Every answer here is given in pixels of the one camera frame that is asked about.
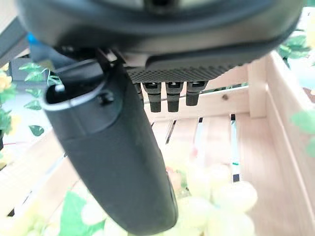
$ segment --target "artificial leaf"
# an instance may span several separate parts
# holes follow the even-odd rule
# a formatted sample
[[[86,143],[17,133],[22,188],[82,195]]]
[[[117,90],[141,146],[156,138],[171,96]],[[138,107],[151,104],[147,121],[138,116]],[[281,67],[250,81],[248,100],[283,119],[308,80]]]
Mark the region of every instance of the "artificial leaf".
[[[303,132],[315,134],[315,111],[299,112],[291,117],[291,121]]]
[[[47,85],[52,86],[52,85],[62,85],[61,80],[59,79],[58,76],[49,76],[47,79]]]
[[[44,128],[39,126],[39,125],[30,125],[29,126],[31,132],[33,133],[34,136],[39,137],[44,133]]]
[[[6,112],[3,109],[0,109],[0,130],[2,130],[5,134],[8,134],[12,127],[11,127],[11,116],[10,112]]]
[[[315,137],[312,137],[308,146],[306,147],[306,151],[311,157],[315,157]]]
[[[291,69],[291,66],[290,66],[289,62],[287,61],[287,58],[283,59],[283,61],[285,62],[285,64],[287,65],[287,67],[288,67],[289,69]]]
[[[304,0],[304,6],[315,6],[315,0]]]
[[[294,46],[305,46],[306,45],[306,35],[298,35],[298,36],[292,36],[289,39],[287,39],[284,42],[284,45],[288,47],[294,47]]]
[[[25,78],[25,81],[34,81],[34,82],[44,81],[44,76],[40,71],[32,71],[27,75],[27,77]]]
[[[289,58],[291,59],[299,59],[299,58],[305,58],[309,55],[309,52],[311,51],[311,48],[305,47],[305,48],[291,48],[291,54],[289,55]]]
[[[24,107],[30,110],[35,110],[35,111],[41,110],[41,105],[38,100],[33,100],[29,102],[28,104],[25,104]]]
[[[40,98],[43,94],[42,90],[39,88],[27,88],[25,92],[28,92],[35,98]]]
[[[292,50],[288,46],[283,44],[281,44],[278,48],[278,53],[282,58],[289,58],[291,52]]]
[[[95,232],[104,229],[105,221],[95,225],[86,225],[81,218],[81,211],[86,200],[73,192],[67,192],[61,213],[59,236],[92,236]]]
[[[41,71],[42,69],[43,68],[40,65],[32,62],[26,63],[19,68],[19,70],[24,70],[27,72]]]
[[[0,93],[0,103],[4,103],[7,100],[15,98],[16,92],[16,85],[11,84],[9,88],[6,88],[3,90],[3,92]]]

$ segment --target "blue part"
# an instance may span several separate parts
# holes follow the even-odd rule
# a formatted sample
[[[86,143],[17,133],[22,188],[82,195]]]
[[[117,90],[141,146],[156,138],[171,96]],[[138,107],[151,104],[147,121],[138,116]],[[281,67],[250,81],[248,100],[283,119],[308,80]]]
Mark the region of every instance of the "blue part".
[[[38,44],[41,44],[35,37],[32,33],[28,33],[28,41],[31,45],[38,45]]]

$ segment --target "wooden plank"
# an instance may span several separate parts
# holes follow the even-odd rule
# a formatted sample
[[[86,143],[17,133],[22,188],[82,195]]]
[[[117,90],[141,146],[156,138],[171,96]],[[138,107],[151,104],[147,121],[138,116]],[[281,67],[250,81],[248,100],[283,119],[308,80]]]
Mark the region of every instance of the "wooden plank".
[[[19,236],[20,227],[25,226],[26,217],[38,214],[50,222],[59,224],[64,196],[74,186],[79,177],[68,158],[42,182],[39,189],[28,197],[19,211],[9,219],[4,231],[6,235]]]
[[[53,131],[32,145],[24,156],[0,171],[0,216],[6,216],[63,156]]]
[[[152,130],[156,137],[159,148],[163,148],[163,146],[166,144],[166,139],[172,127],[172,124],[173,124],[173,121],[170,121],[170,120],[159,121],[153,124]]]
[[[251,118],[266,117],[266,58],[248,65]]]
[[[70,190],[79,179],[80,177],[70,160],[65,157],[35,194],[35,199],[40,202],[38,213],[45,218],[51,217],[57,207],[62,203],[66,192]]]
[[[296,178],[281,167],[272,135],[265,118],[250,119],[247,114],[236,116],[238,143],[243,179],[253,184],[258,202],[249,212],[258,236],[314,235],[307,212],[294,201]]]
[[[315,104],[300,87],[298,80],[275,52],[267,58],[267,81],[270,93],[279,111],[281,122],[291,143],[309,198],[315,212],[315,159],[306,152],[310,135],[291,123],[290,118],[301,111],[314,110]]]
[[[0,0],[1,14],[0,14],[0,34],[17,16],[14,0]]]
[[[186,106],[186,98],[183,97],[180,99],[178,113],[167,111],[167,101],[162,102],[160,113],[151,113],[149,104],[145,104],[144,109],[150,121],[248,113],[248,87],[202,94],[198,105],[194,107]]]
[[[222,117],[203,118],[201,141],[205,148],[206,165],[231,164],[231,119]]]
[[[173,143],[193,144],[198,119],[179,119],[176,121],[168,145]]]
[[[222,87],[227,87],[227,86],[231,86],[231,85],[239,85],[239,84],[245,83],[247,81],[248,81],[247,65],[237,66],[237,67],[225,72],[223,75],[215,78],[214,80],[210,80],[208,82],[206,88],[205,88],[205,91],[211,90],[211,89],[218,89],[218,88],[222,88]],[[148,95],[144,91],[143,85],[141,85],[141,86],[142,86],[144,102],[149,102]],[[186,96],[186,91],[187,91],[187,83],[184,82],[181,96]],[[162,99],[167,98],[165,83],[162,83],[161,98]]]
[[[166,167],[173,167],[174,163],[182,163],[184,167],[184,163],[188,162],[194,145],[197,124],[197,118],[176,121],[168,143],[161,149]]]
[[[282,124],[279,112],[269,92],[267,93],[266,109],[268,124],[272,133],[278,158],[281,162],[282,170],[283,172],[290,173],[286,179],[289,181],[288,186],[291,190],[291,196],[294,199],[295,204],[299,206],[298,209],[305,214],[309,214],[309,219],[312,219],[312,223],[315,228],[315,216],[312,211],[311,200],[308,196],[301,171]]]

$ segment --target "perforated panel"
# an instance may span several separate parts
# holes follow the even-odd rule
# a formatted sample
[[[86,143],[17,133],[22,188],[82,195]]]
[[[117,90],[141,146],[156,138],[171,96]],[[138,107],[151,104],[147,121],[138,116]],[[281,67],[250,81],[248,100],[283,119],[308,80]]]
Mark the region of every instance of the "perforated panel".
[[[233,65],[228,66],[200,66],[200,67],[181,67],[169,70],[129,70],[129,76],[134,83],[143,82],[198,82],[215,79],[226,71],[232,69]]]

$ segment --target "wooden crate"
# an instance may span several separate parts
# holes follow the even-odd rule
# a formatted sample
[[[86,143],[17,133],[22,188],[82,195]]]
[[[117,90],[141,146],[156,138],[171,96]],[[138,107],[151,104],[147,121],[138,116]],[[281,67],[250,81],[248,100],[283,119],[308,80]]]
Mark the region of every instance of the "wooden crate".
[[[309,136],[290,122],[314,104],[275,52],[230,70],[206,90],[245,82],[246,87],[202,94],[196,107],[187,107],[183,97],[178,113],[167,112],[167,101],[161,113],[151,113],[146,103],[157,142],[161,149],[179,148],[178,142],[197,145],[207,163],[229,164],[238,156],[240,178],[258,191],[250,212],[257,236],[314,236],[315,159],[305,151]],[[236,129],[230,114],[236,114]],[[58,219],[64,195],[74,186],[77,192],[84,188],[50,132],[0,172],[0,229],[14,228],[34,202],[39,214]],[[19,214],[1,221],[31,191]]]

